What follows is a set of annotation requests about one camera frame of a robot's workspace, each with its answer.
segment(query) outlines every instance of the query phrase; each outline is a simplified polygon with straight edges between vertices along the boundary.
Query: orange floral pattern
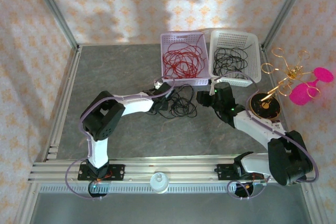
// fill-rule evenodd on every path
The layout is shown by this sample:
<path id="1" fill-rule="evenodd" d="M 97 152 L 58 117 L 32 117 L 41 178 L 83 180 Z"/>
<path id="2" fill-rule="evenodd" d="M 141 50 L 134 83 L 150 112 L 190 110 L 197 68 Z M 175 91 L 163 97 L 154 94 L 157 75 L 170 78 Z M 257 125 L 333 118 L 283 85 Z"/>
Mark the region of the orange floral pattern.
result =
<path id="1" fill-rule="evenodd" d="M 220 27 L 248 31 L 263 41 L 284 3 L 284 0 L 56 1 L 79 44 L 159 43 L 160 34 L 169 30 Z"/>
<path id="2" fill-rule="evenodd" d="M 71 48 L 44 0 L 0 0 L 0 10 L 0 215 L 13 223 Z"/>
<path id="3" fill-rule="evenodd" d="M 305 49 L 311 55 L 301 63 L 305 71 L 325 67 L 336 77 L 335 10 L 333 0 L 297 0 L 272 46 L 285 49 L 290 63 L 298 60 L 298 50 Z M 280 64 L 271 52 L 268 55 L 271 63 Z M 330 223 L 336 223 L 336 80 L 319 82 L 318 88 L 322 96 L 302 107 L 283 98 L 283 110 L 289 127 L 294 129 L 295 125 L 297 131 L 305 132 L 308 151 L 320 168 L 318 188 L 324 208 Z"/>

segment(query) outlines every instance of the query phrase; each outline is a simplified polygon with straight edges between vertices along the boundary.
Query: pink round object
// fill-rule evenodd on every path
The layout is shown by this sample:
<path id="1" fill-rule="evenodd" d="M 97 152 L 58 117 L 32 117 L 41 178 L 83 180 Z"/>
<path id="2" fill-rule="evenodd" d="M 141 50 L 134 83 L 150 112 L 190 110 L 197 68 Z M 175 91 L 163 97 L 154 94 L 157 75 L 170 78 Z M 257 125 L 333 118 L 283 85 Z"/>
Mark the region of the pink round object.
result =
<path id="1" fill-rule="evenodd" d="M 323 82 L 332 82 L 334 79 L 332 72 L 325 68 L 315 68 L 313 73 L 317 79 Z"/>
<path id="2" fill-rule="evenodd" d="M 318 80 L 314 82 L 307 82 L 307 84 L 311 87 L 316 87 L 317 82 Z M 318 91 L 316 89 L 309 88 L 307 84 L 301 83 L 297 85 L 289 95 L 289 99 L 296 105 L 305 105 L 313 99 L 312 97 L 316 97 L 318 95 Z"/>

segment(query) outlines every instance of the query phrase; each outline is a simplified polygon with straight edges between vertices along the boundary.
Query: red cable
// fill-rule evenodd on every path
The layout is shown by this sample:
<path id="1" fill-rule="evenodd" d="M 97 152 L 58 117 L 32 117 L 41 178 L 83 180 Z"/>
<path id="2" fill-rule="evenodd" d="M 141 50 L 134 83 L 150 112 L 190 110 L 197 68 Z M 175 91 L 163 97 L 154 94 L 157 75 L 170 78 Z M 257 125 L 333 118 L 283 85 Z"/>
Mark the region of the red cable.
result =
<path id="1" fill-rule="evenodd" d="M 162 56 L 164 64 L 164 75 L 171 75 L 176 79 L 197 78 L 205 67 L 205 59 L 202 58 L 202 49 L 196 45 L 192 46 L 185 42 L 175 42 L 169 45 L 167 52 Z M 185 44 L 184 48 L 170 50 L 174 44 Z"/>

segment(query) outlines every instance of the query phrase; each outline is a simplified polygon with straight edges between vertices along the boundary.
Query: white plastic basket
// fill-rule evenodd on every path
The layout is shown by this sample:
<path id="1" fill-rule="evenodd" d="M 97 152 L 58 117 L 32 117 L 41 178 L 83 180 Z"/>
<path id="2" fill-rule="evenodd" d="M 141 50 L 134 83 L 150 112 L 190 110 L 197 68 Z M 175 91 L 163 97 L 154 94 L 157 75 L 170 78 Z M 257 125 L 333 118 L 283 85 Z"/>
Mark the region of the white plastic basket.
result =
<path id="1" fill-rule="evenodd" d="M 260 67 L 260 52 L 258 37 L 254 34 L 243 31 L 234 30 L 213 30 L 210 38 L 209 51 L 209 74 L 211 77 L 217 78 L 213 75 L 214 70 L 214 53 L 218 47 L 241 49 L 247 48 L 244 51 L 247 53 L 246 61 L 248 66 L 242 70 L 243 73 L 250 76 L 255 82 L 261 81 L 261 67 Z M 235 78 L 235 74 L 228 75 L 228 78 L 221 78 L 233 86 L 247 87 L 252 84 L 249 80 Z"/>
<path id="2" fill-rule="evenodd" d="M 204 59 L 204 69 L 199 73 L 198 78 L 191 78 L 191 79 L 175 79 L 175 86 L 182 86 L 184 84 L 189 84 L 191 86 L 203 86 L 203 85 L 208 85 L 210 75 L 208 72 L 208 53 L 206 49 L 206 43 L 205 43 L 205 38 L 200 36 L 203 33 L 199 32 L 194 32 L 194 33 L 166 33 L 166 34 L 161 34 L 161 73 L 164 75 L 165 72 L 165 66 L 163 64 L 163 55 L 168 51 L 168 47 L 175 42 L 185 42 L 188 43 L 192 46 L 197 46 L 201 48 L 202 54 L 201 58 Z M 170 50 L 177 50 L 181 49 L 184 46 L 181 44 L 174 44 L 170 47 Z M 172 79 L 164 79 L 165 82 L 167 83 L 172 83 Z"/>

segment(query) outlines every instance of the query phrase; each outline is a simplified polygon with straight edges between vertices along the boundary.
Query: robotic arm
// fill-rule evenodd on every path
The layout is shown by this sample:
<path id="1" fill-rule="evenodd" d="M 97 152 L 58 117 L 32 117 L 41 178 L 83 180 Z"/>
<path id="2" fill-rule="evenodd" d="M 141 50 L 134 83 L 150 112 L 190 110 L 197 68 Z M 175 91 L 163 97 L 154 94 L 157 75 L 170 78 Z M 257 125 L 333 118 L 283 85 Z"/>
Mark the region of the robotic arm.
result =
<path id="1" fill-rule="evenodd" d="M 168 100 L 173 91 L 161 97 L 155 97 L 155 95 L 167 92 L 170 88 L 167 83 L 156 83 L 155 88 L 139 93 L 142 95 L 141 98 L 109 100 L 88 114 L 83 120 L 83 128 L 91 136 L 92 153 L 86 162 L 95 178 L 103 178 L 107 174 L 109 168 L 108 137 L 113 133 L 121 117 L 135 112 L 167 110 Z M 207 107 L 211 106 L 222 121 L 247 133 L 268 151 L 268 154 L 247 152 L 237 156 L 233 165 L 225 166 L 226 168 L 221 171 L 222 180 L 244 179 L 252 173 L 271 175 L 281 185 L 287 185 L 299 178 L 305 179 L 305 174 L 313 169 L 310 159 L 284 137 L 274 134 L 276 130 L 306 149 L 298 132 L 285 132 L 280 122 L 261 119 L 255 115 L 251 115 L 250 118 L 246 108 L 236 104 L 232 89 L 227 82 L 216 83 L 214 91 L 214 95 L 210 95 L 208 91 L 198 92 L 196 97 L 198 103 Z M 101 99 L 111 96 L 108 91 L 101 92 L 84 113 Z"/>
<path id="2" fill-rule="evenodd" d="M 155 88 L 140 92 L 142 98 L 127 100 L 109 100 L 103 102 L 83 120 L 83 128 L 91 136 L 92 153 L 86 160 L 89 169 L 96 178 L 103 178 L 109 166 L 107 155 L 108 137 L 113 133 L 122 116 L 136 112 L 157 112 L 168 109 L 168 99 L 172 92 L 158 98 L 151 96 L 162 94 L 171 87 L 167 83 L 156 83 Z M 111 95 L 108 91 L 102 91 L 83 112 L 86 113 L 94 104 L 106 97 L 121 97 Z"/>
<path id="3" fill-rule="evenodd" d="M 305 174 L 313 169 L 310 159 L 294 144 L 274 134 L 273 131 L 282 133 L 306 149 L 300 133 L 285 132 L 280 122 L 261 119 L 253 114 L 250 118 L 246 109 L 236 104 L 229 83 L 219 82 L 214 88 L 214 95 L 210 95 L 207 91 L 198 92 L 196 97 L 198 103 L 211 106 L 222 121 L 247 133 L 268 150 L 268 154 L 247 152 L 239 155 L 235 158 L 232 170 L 227 171 L 228 174 L 234 173 L 238 178 L 249 173 L 271 175 L 281 185 L 306 178 Z"/>

